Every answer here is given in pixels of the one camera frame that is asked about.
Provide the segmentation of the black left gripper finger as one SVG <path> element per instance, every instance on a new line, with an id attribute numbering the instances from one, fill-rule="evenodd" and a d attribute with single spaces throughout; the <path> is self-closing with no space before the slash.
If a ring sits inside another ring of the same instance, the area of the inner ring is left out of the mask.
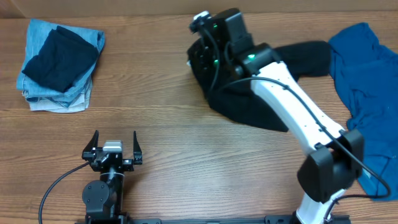
<path id="1" fill-rule="evenodd" d="M 96 130 L 94 132 L 93 137 L 91 138 L 89 143 L 84 148 L 83 152 L 91 152 L 93 150 L 93 148 L 96 148 L 98 146 L 98 138 L 99 138 L 99 131 Z"/>
<path id="2" fill-rule="evenodd" d="M 142 150 L 137 140 L 136 131 L 133 132 L 133 155 L 134 158 L 142 158 Z"/>

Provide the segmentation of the black t-shirt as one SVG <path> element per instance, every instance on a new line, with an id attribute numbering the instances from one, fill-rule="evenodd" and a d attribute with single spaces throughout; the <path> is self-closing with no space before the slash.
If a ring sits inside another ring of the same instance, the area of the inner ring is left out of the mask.
<path id="1" fill-rule="evenodd" d="M 197 40 L 188 49 L 187 54 L 193 74 L 203 93 L 207 94 L 213 81 L 215 67 L 208 63 L 200 63 L 198 59 L 202 50 L 201 40 Z M 274 50 L 281 56 L 294 80 L 302 76 L 321 77 L 329 74 L 331 47 L 328 42 L 301 42 L 276 47 Z M 234 84 L 222 92 L 213 90 L 206 98 L 211 109 L 234 122 L 273 131 L 288 131 L 288 127 L 272 108 L 251 91 L 248 82 Z"/>

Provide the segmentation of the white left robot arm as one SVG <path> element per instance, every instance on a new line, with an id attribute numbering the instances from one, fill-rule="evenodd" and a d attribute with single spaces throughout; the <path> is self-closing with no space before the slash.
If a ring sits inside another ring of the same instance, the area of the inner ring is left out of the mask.
<path id="1" fill-rule="evenodd" d="M 123 157 L 123 142 L 108 140 L 98 146 L 99 132 L 95 131 L 90 142 L 82 151 L 82 159 L 95 172 L 99 179 L 88 183 L 82 192 L 86 207 L 85 223 L 131 223 L 131 217 L 122 211 L 124 173 L 132 172 L 135 165 L 143 162 L 142 151 L 133 132 L 133 157 Z"/>

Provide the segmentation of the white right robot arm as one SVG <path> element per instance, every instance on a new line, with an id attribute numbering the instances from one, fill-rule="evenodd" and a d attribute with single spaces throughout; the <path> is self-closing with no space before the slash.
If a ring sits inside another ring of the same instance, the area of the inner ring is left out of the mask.
<path id="1" fill-rule="evenodd" d="M 299 208 L 264 221 L 349 223 L 332 211 L 362 173 L 363 136 L 329 118 L 297 83 L 300 75 L 326 72 L 328 45 L 257 45 L 236 8 L 201 12 L 189 28 L 200 37 L 188 50 L 188 65 L 209 106 L 238 123 L 292 132 L 305 155 L 297 173 L 304 191 Z"/>

